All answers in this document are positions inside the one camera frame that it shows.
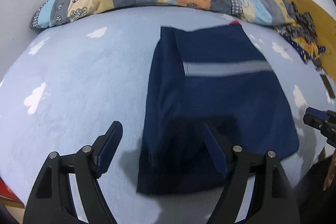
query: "wooden board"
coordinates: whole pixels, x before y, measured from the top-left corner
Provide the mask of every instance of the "wooden board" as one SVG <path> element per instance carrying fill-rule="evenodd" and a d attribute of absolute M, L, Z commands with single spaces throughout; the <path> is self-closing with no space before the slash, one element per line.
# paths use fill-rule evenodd
<path fill-rule="evenodd" d="M 300 13 L 310 13 L 314 21 L 318 44 L 327 48 L 320 58 L 322 66 L 336 82 L 336 21 L 312 0 L 287 1 L 295 2 Z"/>

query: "fitted sheet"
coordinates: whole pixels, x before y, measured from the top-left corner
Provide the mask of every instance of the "fitted sheet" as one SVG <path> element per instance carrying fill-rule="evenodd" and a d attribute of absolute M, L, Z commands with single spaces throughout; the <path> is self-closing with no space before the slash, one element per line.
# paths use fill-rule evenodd
<path fill-rule="evenodd" d="M 222 189 L 181 196 L 136 193 L 148 76 L 161 26 L 183 30 L 226 25 L 232 16 L 180 7 L 137 7 L 92 15 L 41 32 L 0 84 L 0 176 L 27 202 L 51 151 L 75 153 L 114 120 L 124 135 L 99 184 L 118 223 L 205 223 Z M 314 65 L 274 30 L 240 22 L 276 73 L 300 140 L 282 161 L 294 186 L 324 147 L 319 131 L 303 124 L 307 106 L 335 110 Z M 250 178 L 237 220 L 245 218 Z M 85 220 L 71 176 L 74 202 Z"/>

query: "wooden headboard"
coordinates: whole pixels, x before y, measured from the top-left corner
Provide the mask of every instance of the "wooden headboard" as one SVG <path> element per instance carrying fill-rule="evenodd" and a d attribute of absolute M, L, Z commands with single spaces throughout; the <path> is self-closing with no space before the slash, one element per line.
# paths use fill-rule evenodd
<path fill-rule="evenodd" d="M 295 2 L 300 13 L 310 13 L 314 21 L 318 44 L 327 49 L 320 58 L 322 66 L 336 82 L 336 21 L 312 0 L 287 1 Z"/>

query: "bed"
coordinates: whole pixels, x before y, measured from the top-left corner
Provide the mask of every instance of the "bed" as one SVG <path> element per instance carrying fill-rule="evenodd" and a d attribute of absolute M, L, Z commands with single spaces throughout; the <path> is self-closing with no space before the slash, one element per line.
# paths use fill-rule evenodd
<path fill-rule="evenodd" d="M 0 84 L 0 176 L 26 204 L 51 151 L 74 153 L 114 120 L 124 135 L 99 184 L 118 223 L 205 223 L 222 189 L 181 196 L 136 193 L 148 75 L 161 26 L 183 30 L 227 25 L 234 17 L 181 7 L 136 7 L 92 15 L 41 32 Z M 291 107 L 300 147 L 282 161 L 292 186 L 309 170 L 325 138 L 303 124 L 308 106 L 336 110 L 310 62 L 273 29 L 240 21 L 251 43 L 276 73 Z M 330 78 L 333 89 L 336 88 Z M 74 177 L 72 191 L 85 220 Z M 237 220 L 253 190 L 247 186 Z"/>

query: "metal screw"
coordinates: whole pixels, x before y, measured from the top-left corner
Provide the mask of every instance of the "metal screw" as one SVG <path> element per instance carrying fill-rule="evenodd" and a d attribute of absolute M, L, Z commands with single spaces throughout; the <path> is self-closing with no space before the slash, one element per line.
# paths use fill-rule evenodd
<path fill-rule="evenodd" d="M 268 155 L 270 158 L 274 158 L 274 157 L 275 157 L 275 153 L 274 153 L 274 151 L 268 151 L 268 152 L 267 152 L 267 155 Z"/>
<path fill-rule="evenodd" d="M 89 146 L 89 145 L 85 145 L 85 146 L 82 148 L 82 151 L 83 151 L 84 153 L 90 152 L 90 151 L 91 151 L 91 146 Z"/>
<path fill-rule="evenodd" d="M 49 158 L 53 159 L 53 158 L 56 158 L 57 157 L 57 152 L 51 152 L 49 154 Z"/>
<path fill-rule="evenodd" d="M 234 152 L 241 152 L 243 149 L 242 149 L 242 147 L 241 146 L 239 146 L 239 145 L 235 145 L 234 147 L 233 147 L 233 151 Z"/>

